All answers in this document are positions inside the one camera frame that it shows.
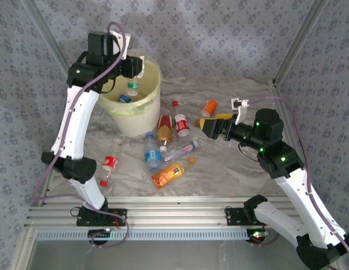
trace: crumpled plastic sheet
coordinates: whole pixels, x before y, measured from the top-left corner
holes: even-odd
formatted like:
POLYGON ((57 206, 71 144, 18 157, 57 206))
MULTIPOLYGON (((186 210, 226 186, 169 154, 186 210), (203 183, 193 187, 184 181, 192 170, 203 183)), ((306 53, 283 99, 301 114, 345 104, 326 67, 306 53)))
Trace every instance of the crumpled plastic sheet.
MULTIPOLYGON (((225 142, 223 137, 215 141, 208 139, 194 126, 202 106, 209 99, 216 100, 218 107, 215 113, 219 114, 232 112, 232 97, 253 100, 271 95, 273 93, 268 84, 247 78, 164 79, 161 84, 161 113, 170 113, 171 102, 177 100, 191 129, 190 136, 181 140, 195 138, 199 141, 199 147, 192 154, 195 164, 162 189, 153 184, 146 170, 144 139, 125 138, 110 115, 98 105, 89 122, 84 155, 96 159, 96 180, 99 183, 105 174, 101 165, 112 139, 123 140, 118 170, 111 174, 107 187, 100 187, 105 196, 282 196, 284 192, 259 164, 240 154, 236 141, 225 142)), ((244 122, 252 125, 255 112, 263 107, 274 109, 275 104, 273 101, 253 104, 248 108, 244 122)), ((253 150, 247 147, 242 150, 246 155, 256 157, 253 150)), ((49 189, 48 195, 75 193, 68 180, 58 173, 51 180, 49 189)))

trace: black mount plate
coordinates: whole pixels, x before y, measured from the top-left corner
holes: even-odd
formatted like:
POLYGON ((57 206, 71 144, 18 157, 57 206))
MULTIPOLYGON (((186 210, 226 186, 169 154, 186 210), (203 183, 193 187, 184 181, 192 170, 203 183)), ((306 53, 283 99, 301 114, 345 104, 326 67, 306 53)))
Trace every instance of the black mount plate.
MULTIPOLYGON (((127 209, 108 209, 107 212, 114 213, 127 219, 127 209)), ((85 207, 81 207, 77 216, 77 226, 78 227, 98 227, 98 226, 125 226, 125 223, 120 218, 115 218, 113 216, 102 215, 98 212, 94 212, 85 207)))
POLYGON ((251 221, 246 215, 244 208, 226 207, 224 209, 224 212, 226 215, 226 224, 228 226, 250 226, 250 225, 264 226, 265 225, 264 223, 261 223, 256 220, 251 221))

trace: bucket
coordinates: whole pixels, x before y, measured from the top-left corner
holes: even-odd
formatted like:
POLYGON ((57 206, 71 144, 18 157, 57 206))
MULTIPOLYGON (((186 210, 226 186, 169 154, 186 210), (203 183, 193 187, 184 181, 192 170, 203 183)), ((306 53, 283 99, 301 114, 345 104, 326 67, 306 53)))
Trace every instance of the bucket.
MULTIPOLYGON (((138 79, 138 92, 145 98, 131 103, 119 103, 117 100, 121 94, 126 93, 128 81, 123 76, 117 77, 113 90, 101 94, 98 103, 113 117, 121 133, 130 138, 142 138, 148 131, 155 129, 160 116, 159 66, 149 60, 144 62, 143 77, 138 79)), ((112 84, 112 80, 106 83, 103 91, 109 91, 112 84)))

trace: wallpaper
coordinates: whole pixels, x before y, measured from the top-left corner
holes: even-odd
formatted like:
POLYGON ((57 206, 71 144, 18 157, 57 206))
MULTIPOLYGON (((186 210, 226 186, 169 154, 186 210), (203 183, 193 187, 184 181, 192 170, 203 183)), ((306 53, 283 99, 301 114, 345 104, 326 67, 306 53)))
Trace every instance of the wallpaper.
POLYGON ((166 77, 272 78, 312 1, 41 0, 37 5, 69 63, 90 31, 115 20, 166 77))
POLYGON ((7 269, 62 119, 66 78, 20 1, 0 1, 0 269, 7 269))
POLYGON ((349 1, 329 1, 280 90, 297 113, 313 185, 349 232, 349 1))

